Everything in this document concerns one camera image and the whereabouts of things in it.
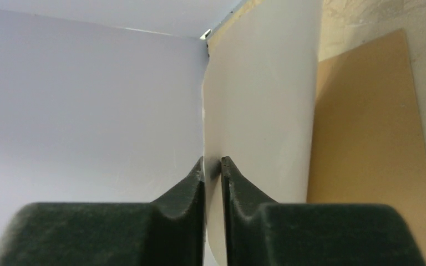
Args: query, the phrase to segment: white wall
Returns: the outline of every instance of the white wall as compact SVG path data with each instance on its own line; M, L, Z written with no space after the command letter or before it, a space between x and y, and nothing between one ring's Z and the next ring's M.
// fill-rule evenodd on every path
M35 201L151 201L202 155L199 40L0 11L0 235Z
M199 38L240 0L0 0L0 9Z

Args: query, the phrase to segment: cardboard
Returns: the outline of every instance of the cardboard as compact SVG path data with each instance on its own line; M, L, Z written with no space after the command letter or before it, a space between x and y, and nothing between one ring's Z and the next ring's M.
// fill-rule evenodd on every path
M385 203L426 260L426 154L403 30L320 62L309 203Z

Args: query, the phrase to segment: white panel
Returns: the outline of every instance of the white panel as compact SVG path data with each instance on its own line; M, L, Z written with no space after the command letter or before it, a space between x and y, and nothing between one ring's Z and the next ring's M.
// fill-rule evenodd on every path
M0 11L0 235L35 201L151 201L202 155L204 42Z
M320 19L321 1L264 1L229 28L210 58L203 86L207 234L220 265L221 184L210 174L221 157L273 199L306 201Z
M0 0L0 9L199 38L240 0Z

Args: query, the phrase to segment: beige floor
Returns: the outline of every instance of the beige floor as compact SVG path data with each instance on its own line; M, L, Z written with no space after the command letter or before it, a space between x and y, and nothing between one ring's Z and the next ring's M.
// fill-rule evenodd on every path
M209 39L210 54L222 31L262 1L267 0L249 0L213 33ZM343 53L399 28L408 37L426 145L426 0L324 0L319 59Z

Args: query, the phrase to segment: brown board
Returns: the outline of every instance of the brown board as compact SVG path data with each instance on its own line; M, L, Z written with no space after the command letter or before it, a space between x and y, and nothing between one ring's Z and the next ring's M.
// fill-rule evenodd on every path
M426 260L426 154L403 30L320 62L309 203L385 203Z

